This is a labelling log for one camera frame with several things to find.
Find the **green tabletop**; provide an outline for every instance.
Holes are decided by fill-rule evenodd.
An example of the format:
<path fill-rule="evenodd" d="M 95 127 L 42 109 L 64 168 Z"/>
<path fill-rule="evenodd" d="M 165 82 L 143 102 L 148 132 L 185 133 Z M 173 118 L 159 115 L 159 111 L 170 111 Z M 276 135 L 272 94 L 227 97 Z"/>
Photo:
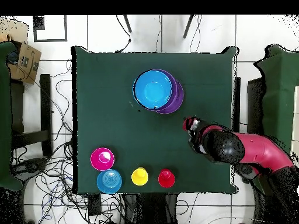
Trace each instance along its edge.
<path fill-rule="evenodd" d="M 221 54 L 97 54 L 81 47 L 75 51 L 78 193 L 99 193 L 99 171 L 90 162 L 91 153 L 99 147 L 107 147 L 115 155 L 112 169 L 122 176 L 120 193 L 235 192 L 230 165 L 211 163 L 192 151 L 182 128 L 183 118 L 194 115 L 231 126 L 235 47 Z M 146 110 L 133 98 L 135 78 L 152 68 L 168 71 L 183 86 L 184 101 L 172 114 Z M 138 167 L 149 174 L 144 186 L 131 181 Z M 158 183 L 163 168 L 175 174 L 171 188 Z"/>

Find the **magenta cup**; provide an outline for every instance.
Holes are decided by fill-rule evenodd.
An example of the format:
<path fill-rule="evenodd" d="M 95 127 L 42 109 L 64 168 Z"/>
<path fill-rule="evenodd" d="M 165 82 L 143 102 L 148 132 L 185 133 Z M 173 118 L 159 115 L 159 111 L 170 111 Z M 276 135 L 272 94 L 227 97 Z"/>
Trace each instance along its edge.
<path fill-rule="evenodd" d="M 91 154 L 91 165 L 98 171 L 110 169 L 114 164 L 114 154 L 110 149 L 99 148 Z"/>
<path fill-rule="evenodd" d="M 154 69 L 154 70 L 164 73 L 171 80 L 171 85 L 172 85 L 172 95 L 170 99 L 164 106 L 156 109 L 155 111 L 161 114 L 173 113 L 174 111 L 179 109 L 183 103 L 184 91 L 182 85 L 167 71 L 164 71 L 163 69 Z"/>

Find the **yellow cup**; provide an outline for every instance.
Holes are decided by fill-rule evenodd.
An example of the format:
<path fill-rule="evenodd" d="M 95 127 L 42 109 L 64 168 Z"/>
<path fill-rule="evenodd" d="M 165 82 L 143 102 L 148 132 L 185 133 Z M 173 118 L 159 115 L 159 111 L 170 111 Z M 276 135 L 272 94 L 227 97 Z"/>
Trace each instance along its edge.
<path fill-rule="evenodd" d="M 148 173 L 143 167 L 139 167 L 132 173 L 132 181 L 137 186 L 143 186 L 148 181 Z"/>

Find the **purple bowl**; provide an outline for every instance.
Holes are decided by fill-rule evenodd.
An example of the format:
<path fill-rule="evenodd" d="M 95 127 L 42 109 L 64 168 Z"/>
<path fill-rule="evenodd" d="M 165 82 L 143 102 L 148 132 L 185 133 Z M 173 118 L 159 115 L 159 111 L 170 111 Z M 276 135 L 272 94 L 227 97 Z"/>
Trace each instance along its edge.
<path fill-rule="evenodd" d="M 153 69 L 153 71 L 159 71 L 164 73 L 171 81 L 171 87 L 172 87 L 172 92 L 171 92 L 171 96 L 169 98 L 169 100 L 166 102 L 166 104 L 162 107 L 156 108 L 156 109 L 151 109 L 153 111 L 157 111 L 157 110 L 163 110 L 166 109 L 167 107 L 169 107 L 172 102 L 176 99 L 176 95 L 178 93 L 178 85 L 177 85 L 177 81 L 176 79 L 167 71 L 164 71 L 163 69 Z"/>
<path fill-rule="evenodd" d="M 162 110 L 156 110 L 157 113 L 161 113 L 161 114 L 173 113 L 174 111 L 179 109 L 180 106 L 182 105 L 184 99 L 183 87 L 176 79 L 175 81 L 178 86 L 178 93 L 176 94 L 176 98 L 170 103 L 170 105 L 167 108 Z"/>

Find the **chair leg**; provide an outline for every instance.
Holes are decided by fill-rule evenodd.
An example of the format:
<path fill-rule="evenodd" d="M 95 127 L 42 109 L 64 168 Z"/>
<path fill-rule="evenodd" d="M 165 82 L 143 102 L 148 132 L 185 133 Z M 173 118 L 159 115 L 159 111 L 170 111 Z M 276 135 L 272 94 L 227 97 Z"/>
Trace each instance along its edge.
<path fill-rule="evenodd" d="M 131 26 L 130 26 L 130 24 L 129 24 L 129 22 L 128 22 L 128 17 L 127 17 L 127 15 L 123 15 L 123 16 L 124 16 L 124 21 L 126 22 L 126 25 L 127 25 L 127 27 L 128 27 L 128 31 L 129 31 L 129 33 L 132 33 Z"/>
<path fill-rule="evenodd" d="M 190 27 L 190 25 L 191 25 L 193 16 L 194 16 L 194 15 L 190 15 L 190 16 L 189 16 L 189 20 L 188 20 L 188 23 L 187 23 L 187 26 L 186 26 L 186 29 L 185 29 L 185 32 L 184 32 L 184 36 L 183 36 L 184 39 L 187 37 L 187 34 L 188 34 L 188 31 L 189 31 L 189 27 Z"/>

